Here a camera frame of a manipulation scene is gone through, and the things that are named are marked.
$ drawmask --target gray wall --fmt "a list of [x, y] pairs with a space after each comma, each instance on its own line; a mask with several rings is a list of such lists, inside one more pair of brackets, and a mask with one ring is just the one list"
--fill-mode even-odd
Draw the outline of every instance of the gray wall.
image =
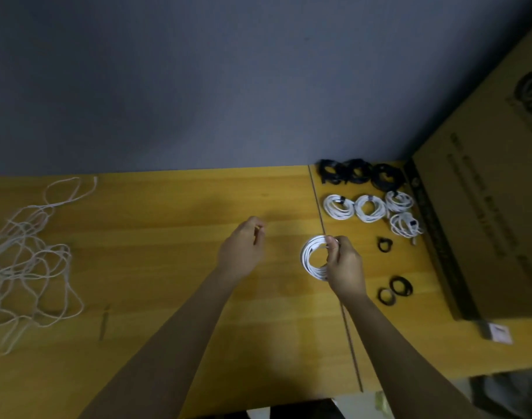
[[0, 0], [0, 175], [407, 156], [532, 0]]

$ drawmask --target paper tag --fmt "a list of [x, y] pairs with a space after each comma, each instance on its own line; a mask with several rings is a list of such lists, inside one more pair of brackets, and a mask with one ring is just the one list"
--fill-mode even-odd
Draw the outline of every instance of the paper tag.
[[489, 324], [489, 331], [491, 331], [491, 339], [495, 342], [501, 342], [503, 344], [512, 344], [513, 338], [510, 335], [508, 326]]

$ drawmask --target coiled white cable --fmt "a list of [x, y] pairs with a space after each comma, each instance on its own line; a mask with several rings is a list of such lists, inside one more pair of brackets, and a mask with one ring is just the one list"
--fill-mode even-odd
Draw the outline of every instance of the coiled white cable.
[[390, 229], [396, 235], [405, 238], [416, 238], [423, 233], [419, 221], [410, 212], [396, 213], [390, 218]]
[[326, 238], [324, 235], [318, 235], [308, 240], [301, 250], [301, 264], [311, 276], [314, 276], [318, 280], [326, 281], [328, 276], [326, 265], [314, 267], [309, 263], [312, 252], [323, 245], [326, 245]]
[[[363, 206], [368, 202], [374, 204], [374, 212], [371, 214], [363, 211]], [[386, 204], [376, 196], [361, 196], [355, 201], [355, 214], [363, 222], [372, 223], [386, 216]]]
[[[70, 197], [62, 202], [49, 203], [47, 200], [49, 188], [61, 182], [75, 180], [78, 182]], [[83, 302], [69, 282], [70, 261], [72, 260], [70, 247], [66, 244], [46, 245], [42, 239], [36, 236], [47, 225], [55, 207], [72, 203], [95, 191], [97, 177], [93, 178], [93, 187], [90, 190], [77, 196], [80, 186], [81, 181], [78, 177], [53, 182], [43, 191], [45, 204], [28, 205], [19, 209], [0, 230], [0, 326], [12, 324], [1, 341], [3, 355], [12, 351], [14, 345], [30, 325], [48, 327], [62, 319], [78, 316], [84, 309]], [[63, 308], [58, 313], [43, 311], [40, 307], [40, 299], [51, 279], [60, 277], [64, 283]], [[33, 284], [35, 281], [41, 281], [42, 285]], [[29, 315], [14, 312], [3, 305], [4, 299], [18, 285], [21, 285], [35, 299], [35, 305]], [[79, 308], [74, 313], [68, 311], [70, 297], [79, 302]], [[22, 321], [25, 323], [18, 329], [19, 323]]]
[[339, 221], [349, 219], [355, 213], [353, 201], [337, 194], [326, 197], [322, 205], [328, 216]]
[[406, 212], [414, 205], [414, 199], [402, 191], [388, 191], [384, 198], [389, 212]]

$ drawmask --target tangled white string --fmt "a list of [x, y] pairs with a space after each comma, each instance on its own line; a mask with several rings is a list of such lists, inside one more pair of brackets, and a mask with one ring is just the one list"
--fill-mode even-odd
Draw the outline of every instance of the tangled white string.
[[309, 263], [312, 252], [323, 245], [326, 245], [326, 238], [324, 235], [318, 235], [308, 240], [301, 250], [301, 264], [311, 276], [314, 276], [316, 279], [321, 281], [326, 281], [328, 276], [326, 265], [314, 267]]
[[388, 214], [390, 212], [402, 213], [408, 211], [414, 205], [414, 199], [402, 191], [388, 191], [384, 197]]
[[[363, 206], [368, 202], [374, 204], [374, 212], [371, 214], [367, 214], [363, 211]], [[355, 214], [363, 222], [376, 222], [386, 216], [386, 204], [376, 196], [361, 196], [355, 201]]]
[[[65, 201], [50, 203], [47, 191], [61, 182], [77, 181], [75, 189]], [[14, 345], [25, 330], [35, 324], [48, 327], [62, 319], [78, 316], [84, 304], [72, 289], [69, 282], [72, 253], [66, 244], [46, 245], [37, 237], [53, 215], [55, 207], [72, 203], [93, 191], [97, 186], [97, 177], [93, 178], [93, 187], [78, 196], [81, 180], [78, 177], [53, 182], [43, 191], [43, 205], [28, 205], [19, 209], [0, 230], [0, 326], [12, 324], [1, 341], [2, 354], [12, 351]], [[64, 282], [64, 307], [60, 312], [47, 312], [40, 308], [40, 298], [45, 293], [51, 279], [61, 276]], [[3, 306], [4, 299], [22, 285], [35, 299], [30, 314], [20, 314]], [[70, 300], [75, 298], [80, 307], [74, 313], [68, 312]]]
[[339, 221], [349, 219], [355, 213], [353, 201], [337, 194], [326, 197], [322, 205], [328, 216]]
[[405, 238], [416, 238], [423, 233], [419, 221], [410, 212], [396, 213], [390, 218], [390, 229], [396, 235]]

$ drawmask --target floor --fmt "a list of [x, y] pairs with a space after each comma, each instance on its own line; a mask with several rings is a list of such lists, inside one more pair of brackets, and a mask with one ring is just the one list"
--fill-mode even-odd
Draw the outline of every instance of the floor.
[[[471, 396], [468, 378], [457, 379], [452, 383], [467, 397]], [[380, 411], [375, 409], [374, 397], [375, 393], [366, 392], [340, 395], [334, 400], [346, 419], [386, 419]], [[270, 408], [250, 410], [248, 414], [250, 419], [268, 419]]]

